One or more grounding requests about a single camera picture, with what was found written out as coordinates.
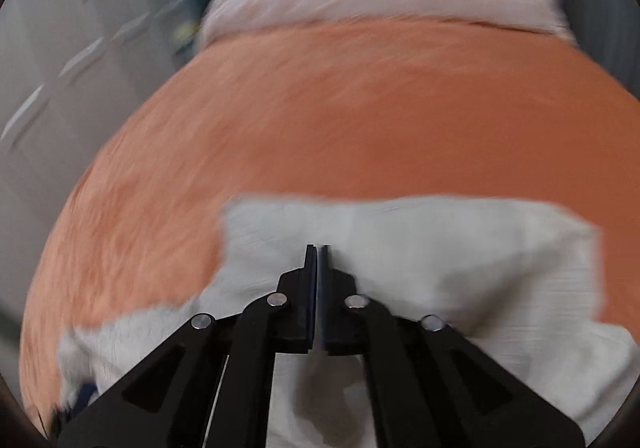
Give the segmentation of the white panelled wardrobe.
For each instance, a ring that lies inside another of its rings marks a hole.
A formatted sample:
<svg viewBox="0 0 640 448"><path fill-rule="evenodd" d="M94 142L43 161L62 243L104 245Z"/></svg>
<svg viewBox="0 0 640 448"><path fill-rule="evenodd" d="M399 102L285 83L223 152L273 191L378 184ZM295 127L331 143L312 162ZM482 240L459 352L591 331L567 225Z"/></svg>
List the white panelled wardrobe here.
<svg viewBox="0 0 640 448"><path fill-rule="evenodd" d="M96 152L191 58L192 0L1 8L1 308L20 319L48 233Z"/></svg>

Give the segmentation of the white crinkled garment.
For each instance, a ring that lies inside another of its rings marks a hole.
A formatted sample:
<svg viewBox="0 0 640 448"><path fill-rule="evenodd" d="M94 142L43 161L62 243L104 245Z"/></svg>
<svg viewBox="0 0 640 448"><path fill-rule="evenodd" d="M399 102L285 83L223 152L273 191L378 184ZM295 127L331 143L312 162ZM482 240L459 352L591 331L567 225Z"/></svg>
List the white crinkled garment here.
<svg viewBox="0 0 640 448"><path fill-rule="evenodd" d="M63 402L108 390L198 312L224 318L271 293L325 245L333 265L397 316L447 321L595 439L639 374L639 348L600 321L601 237L538 202L419 197L316 203L244 197L224 209L222 264L180 307L156 305L58 343Z"/></svg>

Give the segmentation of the orange plush bed blanket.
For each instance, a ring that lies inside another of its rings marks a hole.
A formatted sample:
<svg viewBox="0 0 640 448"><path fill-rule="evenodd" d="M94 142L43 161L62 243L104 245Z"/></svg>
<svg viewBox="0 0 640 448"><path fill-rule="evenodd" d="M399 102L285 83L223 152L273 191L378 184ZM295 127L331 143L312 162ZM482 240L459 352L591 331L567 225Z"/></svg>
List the orange plush bed blanket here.
<svg viewBox="0 0 640 448"><path fill-rule="evenodd" d="M221 39L172 76L70 193L28 292L22 399L50 416L63 332L213 279L241 193L558 203L604 234L605 322L639 329L639 103L551 36L360 20Z"/></svg>

